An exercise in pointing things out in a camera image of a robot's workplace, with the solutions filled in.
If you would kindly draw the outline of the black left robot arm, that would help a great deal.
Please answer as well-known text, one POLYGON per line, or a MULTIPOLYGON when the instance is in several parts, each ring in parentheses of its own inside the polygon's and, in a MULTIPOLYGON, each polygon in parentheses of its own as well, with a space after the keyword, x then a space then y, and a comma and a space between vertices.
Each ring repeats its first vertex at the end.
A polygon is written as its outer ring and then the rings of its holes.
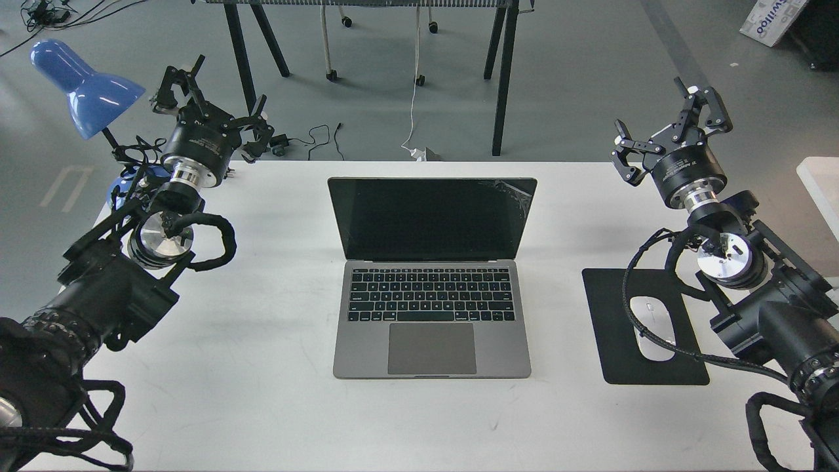
POLYGON ((159 161, 166 174, 139 187, 151 168, 136 162, 124 201, 65 253, 63 290, 17 322, 2 319, 2 470, 17 471, 37 455, 76 457, 111 471, 134 469, 134 448, 114 432, 126 397, 113 380, 83 370, 101 347, 124 349, 143 338, 177 301, 187 269, 212 271, 237 250, 233 225, 207 213, 200 191, 221 184, 231 156, 249 163, 273 137, 262 116, 265 96, 248 116, 208 102, 192 69, 166 69, 151 99, 177 125, 159 161))

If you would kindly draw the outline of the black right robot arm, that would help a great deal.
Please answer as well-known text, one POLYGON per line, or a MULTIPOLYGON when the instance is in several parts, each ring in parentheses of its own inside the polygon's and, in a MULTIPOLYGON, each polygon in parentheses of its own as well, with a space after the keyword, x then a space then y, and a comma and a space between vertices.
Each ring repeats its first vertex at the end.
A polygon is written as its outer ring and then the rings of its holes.
POLYGON ((635 140, 616 121, 612 163, 624 182, 641 184, 651 176, 666 206, 688 212, 680 232, 662 228, 637 251, 624 271, 621 303, 639 335, 654 345, 695 361, 734 368, 779 380, 791 401, 766 392, 747 400, 747 430, 753 452, 768 471, 784 467, 773 456, 761 418, 770 405, 800 417, 814 451, 815 471, 837 470, 837 314, 831 284, 765 223, 754 219, 751 191, 720 200, 726 175, 709 147, 709 138, 730 132, 732 122, 713 87, 674 83, 684 98, 679 117, 647 140, 635 140), (687 351, 663 340, 633 313, 627 285, 642 254, 660 240, 671 242, 665 272, 675 290, 712 302, 711 329, 731 357, 687 351))

